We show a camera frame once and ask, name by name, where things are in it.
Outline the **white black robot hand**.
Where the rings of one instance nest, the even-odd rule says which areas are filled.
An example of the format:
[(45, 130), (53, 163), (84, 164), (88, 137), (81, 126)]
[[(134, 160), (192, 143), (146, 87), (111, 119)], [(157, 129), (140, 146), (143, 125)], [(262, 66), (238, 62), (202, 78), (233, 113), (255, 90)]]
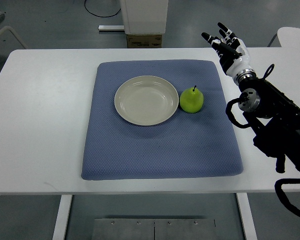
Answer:
[(244, 42), (221, 22), (217, 25), (221, 38), (206, 32), (201, 36), (215, 50), (223, 72), (235, 79), (243, 70), (252, 70), (250, 54)]

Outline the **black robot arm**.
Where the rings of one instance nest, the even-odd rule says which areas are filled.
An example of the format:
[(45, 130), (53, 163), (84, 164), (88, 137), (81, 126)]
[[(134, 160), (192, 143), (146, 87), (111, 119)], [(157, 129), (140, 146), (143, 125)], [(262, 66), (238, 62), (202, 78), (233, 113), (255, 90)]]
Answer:
[[(300, 108), (266, 80), (274, 67), (270, 65), (262, 78), (249, 68), (235, 74), (241, 94), (228, 102), (225, 113), (238, 128), (252, 128), (254, 146), (276, 159), (277, 173), (285, 172), (286, 158), (300, 172)], [(280, 202), (300, 217), (300, 209), (290, 203), (283, 185), (300, 185), (300, 178), (279, 179), (274, 185)]]

